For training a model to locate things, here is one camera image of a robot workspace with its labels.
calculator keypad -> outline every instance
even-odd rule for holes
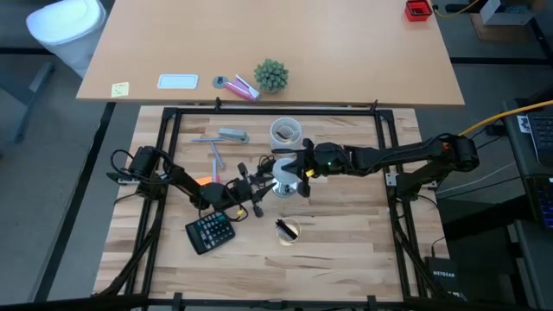
[[[235,235],[228,217],[221,212],[209,214],[188,224],[187,233],[199,255],[227,242]]]

white bin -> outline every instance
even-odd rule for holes
[[[29,15],[27,28],[42,46],[83,78],[105,19],[99,0],[63,0]]]

red object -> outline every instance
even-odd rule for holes
[[[409,0],[405,5],[405,15],[410,22],[426,21],[432,15],[432,9],[426,0]]]

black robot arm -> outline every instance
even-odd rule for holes
[[[388,149],[340,146],[335,143],[319,143],[314,146],[308,138],[303,140],[303,146],[303,150],[276,149],[273,153],[297,153],[297,158],[283,166],[283,170],[302,179],[298,193],[304,197],[310,195],[310,177],[367,176],[383,167],[428,160],[427,165],[415,172],[396,176],[397,196],[402,200],[415,200],[423,184],[440,181],[452,171],[471,171],[480,163],[474,142],[464,136],[451,134]]]
[[[132,162],[128,168],[117,168],[115,166],[113,156],[117,152],[125,153],[131,157]],[[156,172],[160,160],[163,160],[163,174]],[[190,177],[184,168],[174,164],[164,151],[151,146],[138,148],[134,156],[124,150],[116,150],[111,156],[111,166],[116,173],[108,173],[107,175],[115,182],[120,179],[139,181],[136,190],[136,194],[139,196],[159,200],[167,191],[167,185],[171,185],[187,194],[190,202],[200,210],[207,209],[210,206],[213,206],[217,211],[224,211],[233,206],[242,208],[241,204],[249,200],[252,201],[254,210],[256,210],[257,203],[273,186],[269,185],[253,192],[243,163],[238,165],[240,174],[243,176],[242,179],[236,178],[225,185],[210,182],[202,186]]]

green succulent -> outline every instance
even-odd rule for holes
[[[261,91],[279,92],[288,84],[288,69],[276,60],[266,59],[263,64],[257,65],[255,73]]]

